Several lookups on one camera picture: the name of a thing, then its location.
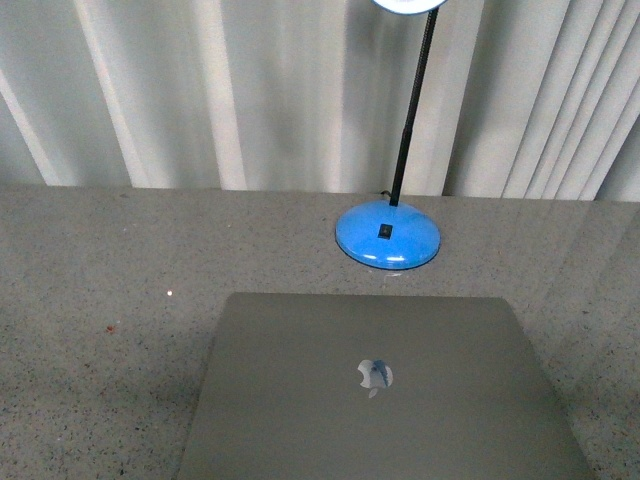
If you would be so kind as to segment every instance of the white curtain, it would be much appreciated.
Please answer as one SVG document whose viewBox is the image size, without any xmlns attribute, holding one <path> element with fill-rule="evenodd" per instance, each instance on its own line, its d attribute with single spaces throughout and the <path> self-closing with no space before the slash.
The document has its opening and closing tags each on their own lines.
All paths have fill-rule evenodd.
<svg viewBox="0 0 640 480">
<path fill-rule="evenodd" d="M 0 183 L 389 189 L 426 17 L 0 0 Z M 449 0 L 403 193 L 640 201 L 640 0 Z"/>
</svg>

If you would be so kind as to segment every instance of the laptop lid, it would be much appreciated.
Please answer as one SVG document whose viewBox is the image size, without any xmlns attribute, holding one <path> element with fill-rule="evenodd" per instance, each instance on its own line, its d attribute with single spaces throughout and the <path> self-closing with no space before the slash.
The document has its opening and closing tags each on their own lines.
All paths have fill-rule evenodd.
<svg viewBox="0 0 640 480">
<path fill-rule="evenodd" d="M 594 477 L 504 300 L 243 293 L 178 478 Z"/>
</svg>

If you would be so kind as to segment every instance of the desk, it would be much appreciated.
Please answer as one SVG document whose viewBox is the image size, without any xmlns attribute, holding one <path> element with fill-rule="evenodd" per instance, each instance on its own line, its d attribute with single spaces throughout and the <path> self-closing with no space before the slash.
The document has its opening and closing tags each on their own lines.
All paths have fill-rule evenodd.
<svg viewBox="0 0 640 480">
<path fill-rule="evenodd" d="M 355 263 L 371 195 L 4 187 L 0 478 L 169 479 L 233 291 L 503 297 L 601 478 L 640 476 L 640 206 L 405 197 L 442 248 Z"/>
</svg>

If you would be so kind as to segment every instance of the gooseneck lamp arm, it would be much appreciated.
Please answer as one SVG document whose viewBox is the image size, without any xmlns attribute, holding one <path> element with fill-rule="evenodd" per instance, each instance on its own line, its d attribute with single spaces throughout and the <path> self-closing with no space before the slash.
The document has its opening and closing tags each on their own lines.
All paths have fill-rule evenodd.
<svg viewBox="0 0 640 480">
<path fill-rule="evenodd" d="M 411 145 L 411 136 L 413 135 L 413 123 L 416 119 L 416 112 L 418 111 L 418 102 L 420 101 L 422 81 L 424 80 L 424 72 L 427 68 L 427 60 L 429 58 L 429 50 L 431 49 L 431 41 L 433 40 L 433 32 L 436 27 L 437 17 L 438 8 L 434 8 L 433 10 L 429 11 L 427 24 L 424 29 L 424 37 L 422 39 L 422 47 L 420 48 L 420 57 L 418 59 L 416 77 L 413 81 L 413 89 L 411 91 L 411 100 L 409 101 L 407 120 L 405 121 L 404 130 L 402 131 L 400 151 L 398 152 L 398 161 L 396 163 L 396 173 L 393 178 L 393 189 L 391 191 L 391 200 L 389 201 L 389 205 L 391 205 L 392 207 L 397 207 L 398 201 L 400 199 L 400 189 L 402 188 L 404 170 L 407 166 L 407 157 L 409 156 L 409 145 Z"/>
</svg>

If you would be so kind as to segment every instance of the lamp switch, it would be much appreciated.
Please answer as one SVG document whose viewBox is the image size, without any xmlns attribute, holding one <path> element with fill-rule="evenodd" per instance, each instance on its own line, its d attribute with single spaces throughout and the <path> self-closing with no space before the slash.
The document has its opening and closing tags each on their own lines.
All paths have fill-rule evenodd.
<svg viewBox="0 0 640 480">
<path fill-rule="evenodd" d="M 384 238 L 385 240 L 391 239 L 391 231 L 393 230 L 393 225 L 387 225 L 383 223 L 380 225 L 380 231 L 378 232 L 378 238 Z"/>
</svg>

